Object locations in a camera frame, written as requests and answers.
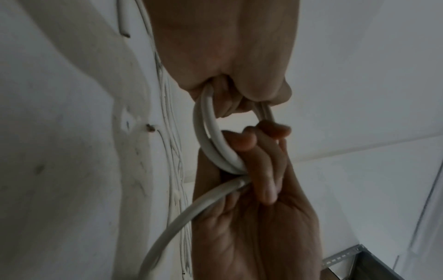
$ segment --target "electrical wire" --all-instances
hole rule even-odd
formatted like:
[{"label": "electrical wire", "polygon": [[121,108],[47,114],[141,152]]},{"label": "electrical wire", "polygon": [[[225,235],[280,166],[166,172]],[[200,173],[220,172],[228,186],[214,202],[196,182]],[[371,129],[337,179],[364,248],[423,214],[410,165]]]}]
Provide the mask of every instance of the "electrical wire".
[{"label": "electrical wire", "polygon": [[[247,172],[243,161],[235,151],[229,147],[218,127],[214,108],[212,107],[213,94],[214,90],[212,86],[208,84],[194,105],[193,123],[197,140],[200,143],[202,151],[216,166],[226,172],[243,176],[210,190],[170,223],[144,258],[138,274],[139,280],[152,279],[153,274],[151,272],[156,267],[163,250],[183,227],[189,227],[188,223],[192,219],[219,199],[251,182],[249,176],[246,175]],[[256,103],[253,111],[259,120],[274,119],[272,111],[265,103]],[[206,125],[208,129],[211,139],[206,134],[204,125]]]}]

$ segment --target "white cable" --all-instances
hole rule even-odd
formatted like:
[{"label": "white cable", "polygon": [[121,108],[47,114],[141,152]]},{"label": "white cable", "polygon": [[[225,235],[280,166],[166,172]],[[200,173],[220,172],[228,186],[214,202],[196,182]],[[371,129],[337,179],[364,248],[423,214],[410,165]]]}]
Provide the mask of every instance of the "white cable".
[{"label": "white cable", "polygon": [[[212,107],[213,93],[214,91],[212,86],[208,84],[194,105],[193,121],[197,140],[200,143],[202,151],[216,166],[229,173],[246,174],[243,161],[228,146],[220,129],[218,128],[214,115],[214,109]],[[274,119],[272,111],[265,103],[256,103],[254,112],[259,120]],[[210,132],[212,141],[206,135],[204,124],[206,124],[206,127]],[[184,210],[170,225],[168,225],[166,230],[152,245],[140,267],[138,279],[152,279],[153,275],[151,274],[151,271],[158,263],[158,259],[163,250],[166,248],[172,238],[174,238],[174,236],[192,219],[194,219],[210,205],[217,202],[219,199],[249,184],[250,182],[251,180],[249,176],[241,176],[234,180],[228,181],[208,191],[206,194],[197,199],[191,206],[186,208],[186,210]]]}]

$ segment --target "white conduit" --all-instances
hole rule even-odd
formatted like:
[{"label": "white conduit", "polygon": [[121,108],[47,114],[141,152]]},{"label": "white conduit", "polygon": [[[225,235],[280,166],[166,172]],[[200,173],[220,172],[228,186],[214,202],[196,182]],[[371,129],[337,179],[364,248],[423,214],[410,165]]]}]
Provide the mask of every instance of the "white conduit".
[{"label": "white conduit", "polygon": [[[212,106],[213,94],[212,86],[208,84],[194,105],[193,123],[197,140],[200,143],[202,151],[216,166],[228,173],[244,176],[240,176],[210,190],[186,208],[186,210],[169,224],[144,258],[138,274],[139,280],[152,279],[153,275],[151,271],[157,265],[163,250],[174,236],[192,219],[220,198],[251,182],[249,176],[246,175],[247,172],[243,161],[237,153],[228,146],[217,125],[214,108]],[[265,103],[256,103],[253,111],[259,120],[274,120],[271,109]],[[205,125],[211,139],[209,139],[206,134]]]}]

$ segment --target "hand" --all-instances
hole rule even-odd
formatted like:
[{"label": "hand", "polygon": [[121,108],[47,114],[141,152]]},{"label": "hand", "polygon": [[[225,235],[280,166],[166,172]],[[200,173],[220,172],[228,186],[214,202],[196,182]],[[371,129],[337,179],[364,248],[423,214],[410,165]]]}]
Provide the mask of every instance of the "hand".
[{"label": "hand", "polygon": [[[241,134],[224,132],[252,183],[193,220],[195,280],[319,279],[318,220],[287,157],[289,133],[269,121]],[[200,152],[193,199],[232,178]]]},{"label": "hand", "polygon": [[163,65],[194,100],[212,83],[217,117],[289,100],[299,0],[144,1]]}]

